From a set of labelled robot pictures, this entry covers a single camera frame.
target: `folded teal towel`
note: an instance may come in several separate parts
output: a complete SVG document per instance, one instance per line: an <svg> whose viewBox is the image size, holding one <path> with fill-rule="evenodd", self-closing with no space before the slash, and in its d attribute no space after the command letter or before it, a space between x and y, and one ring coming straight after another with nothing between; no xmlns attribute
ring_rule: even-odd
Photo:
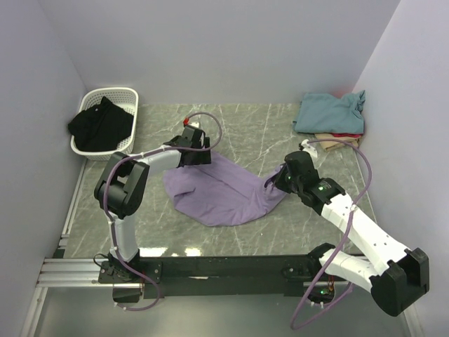
<svg viewBox="0 0 449 337"><path fill-rule="evenodd" d="M301 102L293 129L301 133L353 133L362 134L361 115L365 104L365 91L347 93L336 98L329 93L307 93Z"/></svg>

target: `white plastic basket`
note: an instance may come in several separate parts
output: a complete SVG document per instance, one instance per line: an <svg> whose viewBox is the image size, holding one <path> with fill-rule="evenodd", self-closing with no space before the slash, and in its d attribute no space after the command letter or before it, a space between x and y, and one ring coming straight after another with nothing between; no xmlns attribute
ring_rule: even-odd
<svg viewBox="0 0 449 337"><path fill-rule="evenodd" d="M111 102L115 105L121 107L127 113L132 114L134 116L133 120L133 130L131 131L131 136L127 139L122 140L118 145L117 149L113 151L104 151L104 152L84 152L80 151L76 148L75 138L72 136L70 141L70 146L72 146L72 150L75 153L80 154L81 156L85 156L91 160L109 160L111 154L116 151L123 152L124 154L130 154L133 151L134 140L135 140L135 125L138 119L138 104L139 104L139 95L135 92L135 90L131 88L101 88L96 89L88 93L84 96L81 101L81 106L79 107L78 113L81 111L88 109L89 107L100 104L103 96L106 96Z"/></svg>

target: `red cloth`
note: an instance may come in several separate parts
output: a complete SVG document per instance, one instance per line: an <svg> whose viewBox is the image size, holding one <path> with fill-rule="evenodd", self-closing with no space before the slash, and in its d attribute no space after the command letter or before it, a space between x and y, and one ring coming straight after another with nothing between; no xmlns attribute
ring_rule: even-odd
<svg viewBox="0 0 449 337"><path fill-rule="evenodd" d="M352 137L360 138L362 135L354 135L353 133L330 133L334 137Z"/></svg>

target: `marble floor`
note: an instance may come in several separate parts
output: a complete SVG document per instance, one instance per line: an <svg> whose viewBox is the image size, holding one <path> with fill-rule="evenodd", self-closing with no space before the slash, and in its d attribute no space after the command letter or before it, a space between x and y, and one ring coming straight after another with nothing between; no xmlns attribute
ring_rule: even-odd
<svg viewBox="0 0 449 337"><path fill-rule="evenodd" d="M297 150L308 135L292 131L296 104L147 105L139 108L133 152L160 146L181 134L182 120L190 112L207 111L218 117L223 139L216 150L258 176L267 175ZM213 142L217 126L201 117L202 128ZM363 179L350 148L324 152L318 147L316 168L322 177L333 178L355 197ZM105 216L93 197L103 161L87 161L65 258L91 258L109 250ZM359 204L373 218L367 196ZM237 227L206 227L176 211L168 198L161 175L149 179L143 203L136 213L136 237L143 256L232 256L303 254L324 242L336 244L342 233L289 194L270 214ZM348 242L347 253L359 253Z"/></svg>

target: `lavender wall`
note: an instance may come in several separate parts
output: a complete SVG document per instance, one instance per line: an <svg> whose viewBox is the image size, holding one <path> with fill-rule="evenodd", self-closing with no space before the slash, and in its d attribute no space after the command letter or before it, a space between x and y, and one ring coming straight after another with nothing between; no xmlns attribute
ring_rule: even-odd
<svg viewBox="0 0 449 337"><path fill-rule="evenodd" d="M428 337L449 336L449 2L402 1L355 91L366 89L380 225L431 261L431 291L417 301Z"/></svg>
<svg viewBox="0 0 449 337"><path fill-rule="evenodd" d="M0 3L0 336L17 336L79 174L66 123L85 87L35 0Z"/></svg>
<svg viewBox="0 0 449 337"><path fill-rule="evenodd" d="M39 0L88 89L141 103L352 90L399 0Z"/></svg>

